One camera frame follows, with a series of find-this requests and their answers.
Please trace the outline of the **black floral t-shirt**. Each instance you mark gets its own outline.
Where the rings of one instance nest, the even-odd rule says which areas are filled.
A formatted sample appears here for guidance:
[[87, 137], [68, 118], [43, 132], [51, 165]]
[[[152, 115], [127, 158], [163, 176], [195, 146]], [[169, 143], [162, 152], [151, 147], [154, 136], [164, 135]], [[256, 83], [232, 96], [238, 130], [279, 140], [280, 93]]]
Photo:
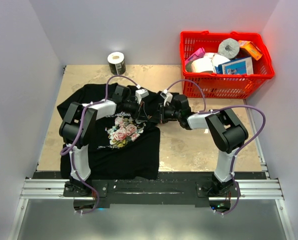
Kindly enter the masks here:
[[[86, 84], [57, 106], [63, 119], [72, 102], [88, 104], [105, 98], [105, 84]], [[161, 91], [148, 90], [144, 98], [144, 110], [151, 117], [163, 103]], [[154, 180], [159, 172], [160, 137], [157, 124], [131, 117], [125, 111], [97, 120], [88, 146], [88, 162], [91, 179], [134, 179], [142, 177]], [[69, 155], [60, 158], [61, 177], [68, 179], [71, 173]]]

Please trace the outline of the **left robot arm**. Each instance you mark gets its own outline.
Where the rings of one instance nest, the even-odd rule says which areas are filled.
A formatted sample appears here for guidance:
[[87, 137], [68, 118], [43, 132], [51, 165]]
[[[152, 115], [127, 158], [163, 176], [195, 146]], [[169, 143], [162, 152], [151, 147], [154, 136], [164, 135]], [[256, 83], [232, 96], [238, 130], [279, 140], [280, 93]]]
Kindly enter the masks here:
[[105, 86], [105, 97], [100, 101], [92, 101], [85, 105], [72, 102], [59, 128], [59, 135], [66, 144], [60, 155], [70, 157], [71, 173], [67, 182], [68, 188], [81, 196], [97, 196], [93, 184], [88, 181], [91, 175], [88, 147], [96, 121], [115, 114], [119, 109], [138, 116], [144, 103], [143, 99], [149, 95], [147, 89], [137, 85], [135, 100], [130, 100], [130, 88], [117, 85], [109, 97], [108, 87]]

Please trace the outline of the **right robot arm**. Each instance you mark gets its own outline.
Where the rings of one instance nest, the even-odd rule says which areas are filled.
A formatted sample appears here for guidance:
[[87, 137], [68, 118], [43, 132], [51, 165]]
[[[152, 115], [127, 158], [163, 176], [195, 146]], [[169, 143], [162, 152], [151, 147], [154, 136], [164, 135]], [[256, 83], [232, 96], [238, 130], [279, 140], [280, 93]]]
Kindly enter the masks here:
[[207, 113], [193, 112], [185, 95], [173, 96], [167, 90], [160, 95], [164, 100], [158, 107], [161, 124], [178, 121], [186, 130], [205, 129], [211, 133], [218, 148], [218, 158], [208, 192], [214, 196], [224, 196], [234, 184], [235, 152], [249, 138], [247, 129], [230, 108]]

